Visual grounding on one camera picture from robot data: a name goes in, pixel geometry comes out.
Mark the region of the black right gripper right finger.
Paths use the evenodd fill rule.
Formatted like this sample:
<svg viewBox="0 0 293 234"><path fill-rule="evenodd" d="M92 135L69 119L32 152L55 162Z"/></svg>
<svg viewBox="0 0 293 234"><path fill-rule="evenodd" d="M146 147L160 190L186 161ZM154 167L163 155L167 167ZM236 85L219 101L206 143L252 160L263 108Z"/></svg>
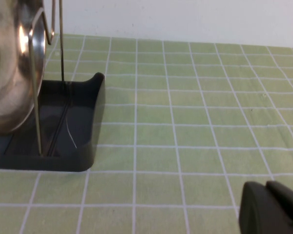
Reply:
<svg viewBox="0 0 293 234"><path fill-rule="evenodd" d="M282 207L282 210L293 221L293 190L278 181L268 181L266 187Z"/></svg>

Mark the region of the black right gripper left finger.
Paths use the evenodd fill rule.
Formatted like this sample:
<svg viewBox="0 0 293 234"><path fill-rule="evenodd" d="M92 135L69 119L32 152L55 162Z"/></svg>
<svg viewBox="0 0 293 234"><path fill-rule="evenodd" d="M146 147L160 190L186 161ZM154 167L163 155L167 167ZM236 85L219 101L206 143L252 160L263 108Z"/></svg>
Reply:
<svg viewBox="0 0 293 234"><path fill-rule="evenodd" d="M239 227L242 234L293 234L293 221L266 186L253 181L243 186Z"/></svg>

